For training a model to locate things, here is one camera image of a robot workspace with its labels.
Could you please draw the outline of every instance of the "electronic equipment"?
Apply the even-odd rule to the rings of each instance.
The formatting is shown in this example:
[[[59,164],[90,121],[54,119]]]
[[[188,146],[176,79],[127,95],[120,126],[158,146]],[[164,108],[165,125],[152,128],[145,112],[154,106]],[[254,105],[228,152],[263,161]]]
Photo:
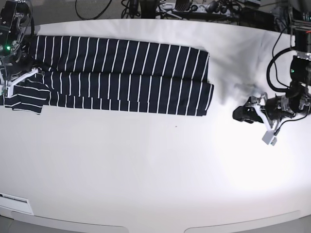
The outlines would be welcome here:
[[[31,2],[7,0],[0,15],[0,95],[9,98],[17,83],[38,72],[26,52],[26,44],[35,31]],[[32,28],[31,35],[26,36],[29,24]]]
[[[298,8],[289,4],[291,37],[295,36],[295,46],[279,52],[269,63],[267,68],[267,82],[272,90],[285,93],[268,99],[267,94],[259,98],[250,97],[244,106],[233,112],[233,118],[247,123],[264,123],[267,133],[263,137],[266,144],[275,145],[276,136],[282,125],[289,121],[297,121],[307,117],[311,109],[311,94],[308,87],[311,85],[311,4],[310,1],[301,0]],[[286,88],[276,88],[270,80],[270,70],[275,61],[283,54],[292,50],[297,51],[290,67],[291,83]],[[304,117],[293,120],[298,115]]]
[[[275,30],[275,17],[270,13],[244,7],[240,13],[239,26]]]

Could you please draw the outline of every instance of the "striped shirt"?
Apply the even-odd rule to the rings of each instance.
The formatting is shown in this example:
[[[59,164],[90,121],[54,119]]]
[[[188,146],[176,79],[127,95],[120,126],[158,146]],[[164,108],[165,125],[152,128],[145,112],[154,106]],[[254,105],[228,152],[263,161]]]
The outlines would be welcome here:
[[[37,36],[29,54],[42,68],[0,105],[43,105],[204,116],[213,88],[209,54],[190,47],[75,36]]]

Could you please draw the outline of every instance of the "floor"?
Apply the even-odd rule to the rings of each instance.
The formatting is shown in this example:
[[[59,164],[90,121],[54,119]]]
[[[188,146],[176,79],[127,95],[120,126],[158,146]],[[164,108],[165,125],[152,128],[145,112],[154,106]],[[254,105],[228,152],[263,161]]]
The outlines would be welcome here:
[[[77,0],[77,10],[83,17],[94,17],[107,5],[109,0]],[[0,7],[5,4],[5,0],[0,0]],[[262,0],[261,5],[278,2],[277,0]],[[75,0],[32,0],[34,6],[35,24],[47,24],[80,20],[75,12]],[[263,11],[271,11],[275,5],[261,7]],[[123,10],[121,0],[113,0],[108,10],[99,19],[116,19],[121,17]]]

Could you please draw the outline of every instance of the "white clamp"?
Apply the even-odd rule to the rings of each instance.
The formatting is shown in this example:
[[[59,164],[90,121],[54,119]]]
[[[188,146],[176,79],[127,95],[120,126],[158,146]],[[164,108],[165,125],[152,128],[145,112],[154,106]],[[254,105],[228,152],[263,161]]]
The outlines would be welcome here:
[[[255,109],[257,115],[262,119],[264,125],[267,128],[267,132],[263,136],[262,140],[267,145],[274,146],[277,142],[277,138],[275,135],[275,130],[271,127],[268,117],[260,110],[260,104],[252,104],[252,107]]]
[[[5,83],[1,72],[0,72],[0,96],[3,94],[4,91],[6,91],[6,97],[7,98],[11,98],[13,96],[14,93],[14,86],[22,81],[24,81],[25,79],[37,74],[39,71],[37,68],[33,68],[32,71],[23,74],[22,76],[18,77],[17,79],[15,79],[14,81],[8,81],[7,83]]]

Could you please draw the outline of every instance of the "white tabletop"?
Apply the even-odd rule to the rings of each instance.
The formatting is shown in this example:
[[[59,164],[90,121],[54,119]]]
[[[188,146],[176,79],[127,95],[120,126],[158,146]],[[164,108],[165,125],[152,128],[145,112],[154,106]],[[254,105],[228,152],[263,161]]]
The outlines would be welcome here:
[[[37,116],[1,108],[0,192],[28,198],[36,216],[182,233],[296,210],[311,214],[311,117],[284,126],[275,147],[262,142],[264,125],[232,119],[248,97],[237,83],[273,96],[265,72],[278,33],[134,19],[43,25],[39,34],[204,48],[215,93],[204,117],[49,106]],[[283,35],[276,52],[289,44]],[[292,55],[277,62],[285,83]]]

